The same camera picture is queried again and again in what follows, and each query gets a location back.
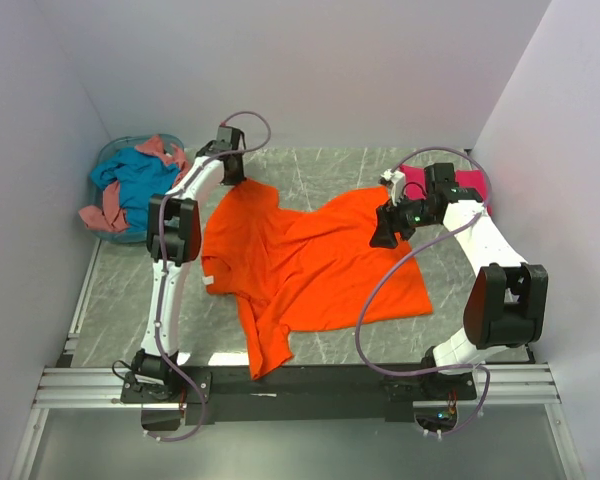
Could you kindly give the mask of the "orange t-shirt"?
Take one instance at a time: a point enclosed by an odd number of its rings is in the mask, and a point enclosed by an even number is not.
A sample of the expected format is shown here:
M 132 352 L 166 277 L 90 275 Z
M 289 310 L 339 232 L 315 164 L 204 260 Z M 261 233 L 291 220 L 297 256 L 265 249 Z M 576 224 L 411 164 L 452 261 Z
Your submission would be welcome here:
M 350 328 L 383 275 L 410 252 L 369 245 L 380 187 L 341 194 L 313 212 L 284 209 L 276 188 L 247 180 L 207 221 L 201 264 L 211 295 L 231 295 L 252 379 L 293 357 L 292 332 Z

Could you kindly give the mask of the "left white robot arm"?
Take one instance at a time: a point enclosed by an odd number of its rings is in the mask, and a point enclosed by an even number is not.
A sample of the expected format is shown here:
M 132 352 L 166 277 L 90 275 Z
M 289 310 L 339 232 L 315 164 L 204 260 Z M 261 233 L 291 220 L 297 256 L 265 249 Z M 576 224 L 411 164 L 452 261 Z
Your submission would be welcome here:
M 188 173 L 165 194 L 149 200 L 146 246 L 153 261 L 152 294 L 144 337 L 127 380 L 135 391 L 166 402 L 185 389 L 174 371 L 184 283 L 202 246 L 200 207 L 218 186 L 245 180 L 244 133 L 218 127 L 216 138 L 196 154 Z

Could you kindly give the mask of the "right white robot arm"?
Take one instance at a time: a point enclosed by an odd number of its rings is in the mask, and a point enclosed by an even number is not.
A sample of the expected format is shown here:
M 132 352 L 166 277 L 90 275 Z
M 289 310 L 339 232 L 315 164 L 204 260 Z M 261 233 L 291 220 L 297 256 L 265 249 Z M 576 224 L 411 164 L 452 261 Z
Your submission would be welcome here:
M 417 199 L 408 196 L 401 168 L 386 170 L 379 182 L 388 188 L 389 198 L 376 209 L 371 246 L 394 249 L 417 228 L 442 225 L 454 235 L 475 275 L 462 327 L 430 348 L 421 363 L 420 390 L 440 399 L 475 365 L 540 338 L 549 276 L 509 245 L 489 215 L 486 194 L 461 185 L 452 164 L 425 167 L 424 191 Z

